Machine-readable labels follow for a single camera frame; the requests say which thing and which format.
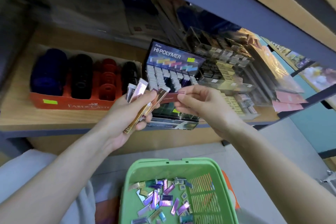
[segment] yellow price tag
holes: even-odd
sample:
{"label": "yellow price tag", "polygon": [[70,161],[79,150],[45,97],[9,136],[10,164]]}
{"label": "yellow price tag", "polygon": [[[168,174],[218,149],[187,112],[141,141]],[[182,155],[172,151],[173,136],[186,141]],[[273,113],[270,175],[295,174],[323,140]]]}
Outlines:
{"label": "yellow price tag", "polygon": [[55,100],[48,100],[48,99],[43,99],[43,103],[45,104],[53,104],[53,105],[57,105],[58,102]]}

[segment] red cardboard box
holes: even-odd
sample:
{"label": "red cardboard box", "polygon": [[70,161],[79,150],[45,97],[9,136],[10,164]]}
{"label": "red cardboard box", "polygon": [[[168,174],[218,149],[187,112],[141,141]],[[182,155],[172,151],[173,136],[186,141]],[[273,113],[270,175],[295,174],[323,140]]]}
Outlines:
{"label": "red cardboard box", "polygon": [[[43,55],[50,47],[44,45],[37,45],[36,47],[36,59]],[[97,61],[103,61],[103,59],[114,59],[117,63],[118,67],[122,67],[124,63],[130,61],[126,59],[116,58],[113,56],[92,53],[92,52],[83,52],[83,51],[76,51],[76,50],[65,50],[61,49],[65,52],[66,56],[71,58],[77,54],[86,54],[90,56],[93,60],[93,63]],[[138,61],[132,61],[136,64],[138,69],[138,75],[141,77],[141,63]],[[40,109],[56,109],[56,110],[109,110],[111,106],[114,104],[115,100],[122,96],[121,90],[121,76],[120,71],[116,72],[115,78],[115,100],[114,101],[107,101],[107,100],[100,100],[99,99],[99,87],[100,87],[100,75],[101,72],[94,71],[93,78],[92,78],[92,94],[90,99],[76,99],[71,97],[71,74],[68,74],[65,86],[63,88],[63,95],[62,96],[51,96],[51,95],[44,95],[31,92],[30,99],[35,105],[35,107]]]}

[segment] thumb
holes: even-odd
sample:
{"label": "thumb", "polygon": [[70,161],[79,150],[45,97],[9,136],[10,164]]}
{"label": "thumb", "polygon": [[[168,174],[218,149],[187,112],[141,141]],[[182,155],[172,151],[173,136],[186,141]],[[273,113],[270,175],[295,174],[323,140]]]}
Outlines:
{"label": "thumb", "polygon": [[203,102],[199,101],[191,96],[185,94],[178,94],[177,99],[187,107],[192,108],[194,111],[198,112]]}
{"label": "thumb", "polygon": [[148,104],[149,102],[152,102],[156,98],[156,91],[152,90],[149,93],[145,93],[138,97],[134,102],[129,104],[129,107],[132,109],[132,111],[138,112],[140,109]]}

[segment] tiled floor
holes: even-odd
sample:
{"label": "tiled floor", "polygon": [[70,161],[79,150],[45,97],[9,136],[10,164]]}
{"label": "tiled floor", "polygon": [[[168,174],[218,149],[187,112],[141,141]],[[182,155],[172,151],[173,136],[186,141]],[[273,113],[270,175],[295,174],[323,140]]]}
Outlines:
{"label": "tiled floor", "polygon": [[[311,177],[321,179],[326,176],[327,166],[290,119],[265,128],[261,133]],[[214,159],[226,172],[241,207],[268,223],[285,223],[237,151],[231,145],[223,147],[220,143],[108,157],[92,177],[96,201],[116,196],[124,182],[128,168],[137,159],[168,158],[179,160],[200,156]]]}

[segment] plastic basket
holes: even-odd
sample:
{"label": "plastic basket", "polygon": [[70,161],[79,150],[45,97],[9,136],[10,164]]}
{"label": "plastic basket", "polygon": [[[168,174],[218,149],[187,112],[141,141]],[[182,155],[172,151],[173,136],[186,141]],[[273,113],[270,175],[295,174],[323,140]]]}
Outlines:
{"label": "plastic basket", "polygon": [[[136,190],[128,190],[130,185],[175,177],[185,177],[193,185],[192,189],[187,187],[185,191],[193,211],[194,224],[238,224],[222,171],[210,158],[184,158],[178,161],[139,159],[134,162],[126,174],[120,202],[119,223],[130,224],[131,220],[138,218],[137,211],[144,207]],[[183,192],[175,188],[170,194],[174,196],[174,200],[178,197],[183,201],[181,198]],[[171,215],[171,207],[162,208],[167,218],[166,223],[179,223],[177,216]]]}

